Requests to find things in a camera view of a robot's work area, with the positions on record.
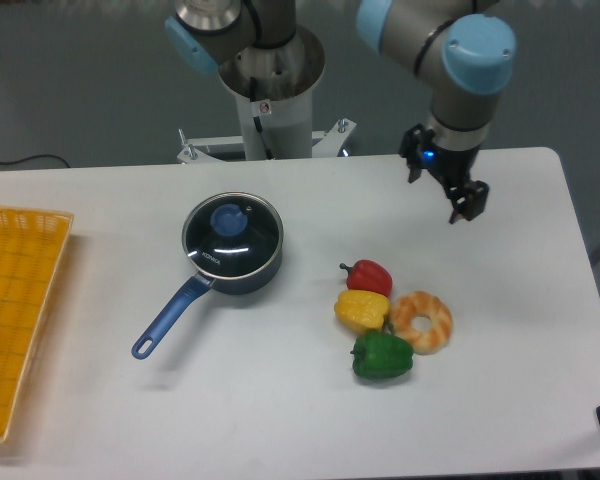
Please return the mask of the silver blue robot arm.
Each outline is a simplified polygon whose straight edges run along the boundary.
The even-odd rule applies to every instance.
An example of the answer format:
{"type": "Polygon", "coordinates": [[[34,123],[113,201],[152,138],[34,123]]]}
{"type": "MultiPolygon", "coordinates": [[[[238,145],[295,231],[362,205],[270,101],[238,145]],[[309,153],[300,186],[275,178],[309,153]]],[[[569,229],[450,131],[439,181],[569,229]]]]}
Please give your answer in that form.
{"type": "MultiPolygon", "coordinates": [[[[488,185],[471,169],[513,71],[513,30],[486,1],[363,1],[356,29],[377,54],[432,93],[428,120],[399,148],[409,177],[428,172],[453,220],[485,209],[488,185]]],[[[312,95],[326,56],[292,1],[178,1],[164,28],[185,63],[217,74],[234,96],[250,160],[312,153],[312,95]]]]}

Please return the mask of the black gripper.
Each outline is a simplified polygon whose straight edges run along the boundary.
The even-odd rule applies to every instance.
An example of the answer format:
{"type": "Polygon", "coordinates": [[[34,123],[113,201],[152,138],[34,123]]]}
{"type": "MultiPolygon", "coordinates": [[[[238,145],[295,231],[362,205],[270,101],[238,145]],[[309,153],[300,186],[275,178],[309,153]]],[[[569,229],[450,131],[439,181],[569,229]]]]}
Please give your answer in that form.
{"type": "Polygon", "coordinates": [[[489,185],[471,177],[481,144],[462,143],[460,135],[453,134],[452,142],[441,132],[415,125],[402,138],[399,155],[406,160],[408,182],[414,183],[426,169],[442,186],[452,205],[450,224],[460,220],[472,221],[486,207],[489,185]]]}

